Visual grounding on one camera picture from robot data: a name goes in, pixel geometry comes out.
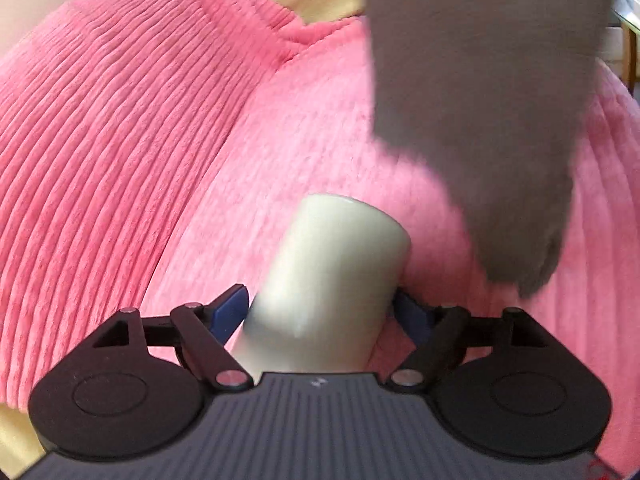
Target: cup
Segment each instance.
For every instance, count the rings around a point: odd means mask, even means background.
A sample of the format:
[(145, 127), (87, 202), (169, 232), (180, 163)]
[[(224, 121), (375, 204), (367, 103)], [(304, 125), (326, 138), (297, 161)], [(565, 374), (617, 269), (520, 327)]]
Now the cup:
[(256, 295), (232, 355), (262, 372), (353, 372), (385, 322), (411, 240), (353, 198), (307, 196)]

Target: glass table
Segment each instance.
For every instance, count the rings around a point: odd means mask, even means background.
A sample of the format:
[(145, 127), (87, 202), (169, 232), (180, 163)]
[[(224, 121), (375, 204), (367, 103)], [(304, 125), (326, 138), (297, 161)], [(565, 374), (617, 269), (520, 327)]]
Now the glass table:
[(622, 81), (633, 93), (638, 64), (640, 17), (634, 12), (634, 0), (613, 0), (613, 11), (619, 17), (623, 33)]

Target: silver screw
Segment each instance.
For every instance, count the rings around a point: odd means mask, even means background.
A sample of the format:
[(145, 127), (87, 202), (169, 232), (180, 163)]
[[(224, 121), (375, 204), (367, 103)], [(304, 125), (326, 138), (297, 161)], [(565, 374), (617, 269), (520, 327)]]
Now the silver screw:
[(216, 382), (227, 388), (238, 388), (249, 381), (249, 376), (242, 370), (225, 370), (216, 375)]
[(418, 370), (396, 370), (391, 374), (391, 380), (398, 386), (417, 386), (424, 380), (424, 376)]

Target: ribbed fabric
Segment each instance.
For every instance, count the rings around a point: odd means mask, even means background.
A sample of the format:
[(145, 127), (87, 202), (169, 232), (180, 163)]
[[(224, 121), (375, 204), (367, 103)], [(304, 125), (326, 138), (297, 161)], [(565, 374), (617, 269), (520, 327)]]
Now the ribbed fabric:
[[(0, 401), (116, 309), (252, 294), (298, 202), (338, 192), (414, 242), (416, 297), (497, 314), (425, 168), (370, 139), (366, 24), (304, 27), (269, 0), (73, 0), (0, 62)], [(530, 311), (614, 397), (601, 448), (640, 456), (640, 110), (606, 68), (585, 116), (558, 272)], [(370, 368), (411, 349), (389, 322)]]

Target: ribbed gray surface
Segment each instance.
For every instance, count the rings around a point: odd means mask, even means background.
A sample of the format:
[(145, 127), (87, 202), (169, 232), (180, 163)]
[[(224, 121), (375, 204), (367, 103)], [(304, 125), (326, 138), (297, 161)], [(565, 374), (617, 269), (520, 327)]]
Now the ribbed gray surface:
[(592, 457), (546, 465), (500, 462), (442, 430), (415, 396), (368, 374), (265, 375), (215, 400), (183, 440), (127, 463), (51, 454), (23, 480), (586, 480)]

